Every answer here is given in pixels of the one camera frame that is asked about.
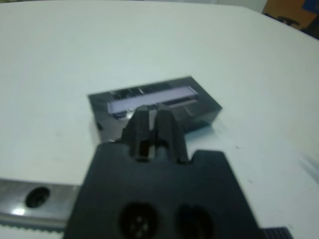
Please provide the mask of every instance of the white surface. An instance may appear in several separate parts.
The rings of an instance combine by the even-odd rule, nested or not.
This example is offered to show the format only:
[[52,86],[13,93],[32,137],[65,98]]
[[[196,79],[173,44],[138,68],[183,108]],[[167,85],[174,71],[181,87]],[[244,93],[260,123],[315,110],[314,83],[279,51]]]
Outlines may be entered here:
[[267,0],[218,0],[218,4],[244,6],[251,10],[262,12]]
[[319,158],[318,62],[317,40],[241,7],[0,4],[0,177],[80,184],[97,144],[88,94],[192,75],[224,109],[189,154],[225,151],[260,226],[316,239],[319,186],[299,163]]

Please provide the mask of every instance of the circular hole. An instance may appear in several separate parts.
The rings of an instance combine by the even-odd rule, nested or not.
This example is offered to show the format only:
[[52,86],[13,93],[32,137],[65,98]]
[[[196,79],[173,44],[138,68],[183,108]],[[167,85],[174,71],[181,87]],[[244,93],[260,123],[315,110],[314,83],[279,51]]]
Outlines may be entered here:
[[156,211],[150,205],[139,203],[126,205],[119,223],[127,239],[151,239],[159,227]]
[[177,234],[179,239],[212,239],[213,220],[201,207],[182,206],[177,212]]
[[49,196],[50,191],[47,188],[36,188],[28,194],[25,204],[29,208],[38,208],[46,202]]

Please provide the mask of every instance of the screw hole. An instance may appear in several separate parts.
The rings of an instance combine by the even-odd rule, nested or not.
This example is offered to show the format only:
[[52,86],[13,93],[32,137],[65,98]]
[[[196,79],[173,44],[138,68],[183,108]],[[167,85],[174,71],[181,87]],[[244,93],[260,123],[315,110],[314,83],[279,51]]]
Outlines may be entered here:
[[119,223],[126,239],[151,239],[159,227],[156,211],[150,205],[140,203],[126,205]]
[[47,188],[36,188],[28,194],[25,200],[25,204],[29,208],[38,208],[46,202],[49,196],[50,191]]

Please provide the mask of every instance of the blue object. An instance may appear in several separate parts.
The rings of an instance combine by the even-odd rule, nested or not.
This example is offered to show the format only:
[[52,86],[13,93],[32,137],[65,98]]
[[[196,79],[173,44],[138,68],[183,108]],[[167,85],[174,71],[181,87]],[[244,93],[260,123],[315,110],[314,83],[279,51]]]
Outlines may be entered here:
[[303,9],[314,14],[319,14],[319,0],[305,0]]

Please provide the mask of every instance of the white table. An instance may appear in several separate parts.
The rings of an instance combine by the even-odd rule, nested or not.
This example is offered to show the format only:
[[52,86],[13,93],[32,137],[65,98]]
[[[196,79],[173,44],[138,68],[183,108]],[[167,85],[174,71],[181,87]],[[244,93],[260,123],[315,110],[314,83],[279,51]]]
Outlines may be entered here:
[[[241,7],[0,4],[0,177],[81,184],[98,143],[87,95],[192,75],[222,106],[187,135],[223,150],[261,227],[319,234],[319,41]],[[1,238],[59,238],[0,228]]]

